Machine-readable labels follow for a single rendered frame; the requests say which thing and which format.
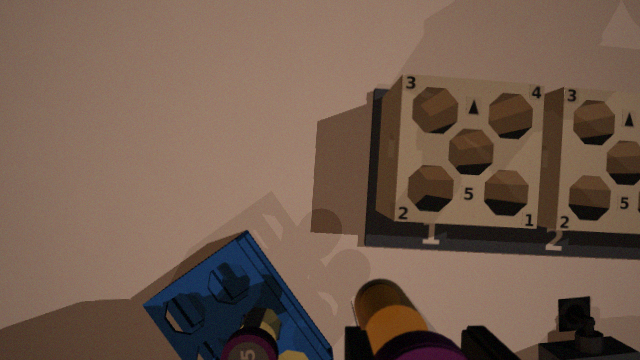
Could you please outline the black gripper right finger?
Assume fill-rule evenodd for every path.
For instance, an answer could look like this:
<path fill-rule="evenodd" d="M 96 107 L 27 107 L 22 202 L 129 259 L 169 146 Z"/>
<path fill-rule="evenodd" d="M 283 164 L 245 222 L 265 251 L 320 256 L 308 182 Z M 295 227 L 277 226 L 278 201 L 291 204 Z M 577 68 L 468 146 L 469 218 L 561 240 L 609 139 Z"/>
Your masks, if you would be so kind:
<path fill-rule="evenodd" d="M 521 360 L 485 326 L 467 326 L 461 349 L 470 360 Z"/>

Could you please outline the blue tube rack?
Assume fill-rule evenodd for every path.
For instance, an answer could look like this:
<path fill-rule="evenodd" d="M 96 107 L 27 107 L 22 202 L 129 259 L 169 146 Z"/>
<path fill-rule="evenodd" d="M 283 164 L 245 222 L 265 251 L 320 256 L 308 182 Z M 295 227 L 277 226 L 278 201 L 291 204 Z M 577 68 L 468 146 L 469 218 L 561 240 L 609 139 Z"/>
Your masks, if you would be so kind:
<path fill-rule="evenodd" d="M 291 350 L 309 360 L 334 360 L 331 345 L 249 231 L 240 235 L 143 304 L 179 357 L 197 360 L 199 352 L 204 360 L 220 360 L 245 313 L 261 307 L 282 322 L 279 355 Z"/>

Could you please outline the dark grey button box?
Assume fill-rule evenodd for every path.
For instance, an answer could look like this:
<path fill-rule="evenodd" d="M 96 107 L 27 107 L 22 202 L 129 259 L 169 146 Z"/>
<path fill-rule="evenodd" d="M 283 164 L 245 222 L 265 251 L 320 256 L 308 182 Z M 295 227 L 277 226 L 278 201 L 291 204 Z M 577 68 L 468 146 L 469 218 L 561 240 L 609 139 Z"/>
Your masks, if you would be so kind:
<path fill-rule="evenodd" d="M 590 306 L 560 313 L 559 332 L 577 330 L 575 340 L 538 343 L 538 360 L 640 360 L 639 351 L 611 336 L 603 338 L 594 325 Z"/>

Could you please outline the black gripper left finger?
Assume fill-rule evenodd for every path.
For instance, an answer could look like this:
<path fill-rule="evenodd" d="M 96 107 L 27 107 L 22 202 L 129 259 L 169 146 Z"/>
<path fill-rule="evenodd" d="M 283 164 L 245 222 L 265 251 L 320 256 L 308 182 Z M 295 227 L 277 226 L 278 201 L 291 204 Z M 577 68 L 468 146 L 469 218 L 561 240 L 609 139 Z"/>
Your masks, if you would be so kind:
<path fill-rule="evenodd" d="M 345 326 L 344 360 L 375 360 L 366 330 Z"/>

